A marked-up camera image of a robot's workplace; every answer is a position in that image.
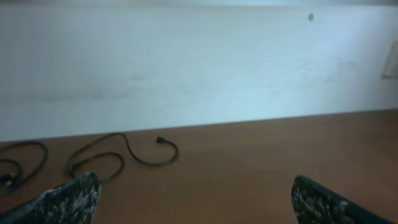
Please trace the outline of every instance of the white wall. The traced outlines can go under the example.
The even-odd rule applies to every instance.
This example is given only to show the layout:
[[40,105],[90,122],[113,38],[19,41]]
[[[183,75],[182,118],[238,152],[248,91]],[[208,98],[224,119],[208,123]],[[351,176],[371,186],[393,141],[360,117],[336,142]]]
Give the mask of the white wall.
[[395,39],[387,6],[3,5],[0,140],[398,108]]

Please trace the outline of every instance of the power cord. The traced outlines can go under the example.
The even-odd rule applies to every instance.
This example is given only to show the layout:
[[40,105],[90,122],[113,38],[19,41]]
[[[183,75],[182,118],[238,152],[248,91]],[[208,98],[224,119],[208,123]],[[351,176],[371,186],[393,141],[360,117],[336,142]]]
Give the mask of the power cord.
[[168,141],[168,140],[166,140],[163,137],[157,137],[157,139],[156,139],[157,143],[169,144],[169,145],[173,146],[173,148],[175,149],[174,155],[170,159],[168,159],[166,161],[163,161],[163,162],[147,162],[147,161],[145,161],[143,159],[138,158],[131,151],[129,140],[127,139],[127,136],[125,134],[123,134],[123,133],[113,133],[113,134],[107,134],[107,135],[105,135],[105,136],[103,136],[103,137],[101,137],[101,138],[99,138],[99,139],[97,139],[97,140],[95,140],[95,141],[83,146],[82,148],[80,148],[79,150],[74,152],[67,160],[67,167],[66,167],[67,173],[71,177],[75,178],[76,177],[75,170],[77,168],[81,167],[82,165],[84,165],[84,164],[86,164],[86,163],[88,163],[88,162],[90,162],[90,161],[92,161],[94,159],[100,158],[100,157],[114,156],[114,157],[117,157],[120,160],[120,162],[121,162],[121,165],[120,165],[119,169],[114,174],[109,176],[108,178],[105,178],[105,179],[102,179],[102,180],[99,180],[99,181],[100,182],[109,182],[110,180],[113,180],[114,178],[116,178],[124,169],[124,159],[123,159],[123,156],[120,155],[119,153],[116,153],[116,152],[104,152],[104,153],[100,153],[100,154],[96,154],[94,156],[91,156],[91,157],[89,157],[87,159],[83,159],[83,160],[78,161],[76,163],[72,163],[74,158],[76,158],[82,152],[84,152],[87,149],[93,147],[95,144],[98,144],[99,142],[104,141],[105,139],[109,139],[109,138],[114,137],[114,136],[122,137],[124,139],[124,142],[126,143],[128,151],[130,152],[130,155],[133,158],[135,158],[135,160],[137,160],[139,163],[147,165],[147,166],[158,166],[158,167],[160,167],[160,166],[168,165],[168,164],[172,163],[174,160],[176,160],[178,155],[179,155],[178,147],[177,147],[177,145],[175,143],[173,143],[171,141]]
[[17,170],[16,174],[11,173],[11,174],[0,175],[0,183],[5,184],[5,187],[0,192],[0,197],[10,194],[11,192],[18,189],[20,186],[24,185],[26,182],[28,182],[31,178],[33,178],[36,174],[38,174],[41,169],[43,169],[43,166],[44,166],[45,162],[47,161],[47,158],[49,156],[49,150],[47,149],[47,147],[44,144],[42,144],[41,142],[37,142],[37,141],[27,141],[27,142],[11,144],[11,145],[0,148],[0,152],[5,152],[5,151],[9,151],[9,150],[12,150],[15,148],[25,147],[25,146],[39,146],[40,149],[43,151],[42,160],[40,161],[38,166],[29,175],[27,175],[24,179],[21,179],[21,177],[23,175],[23,170],[22,170],[22,165],[18,161],[15,161],[12,159],[0,159],[0,164],[1,163],[12,164]]

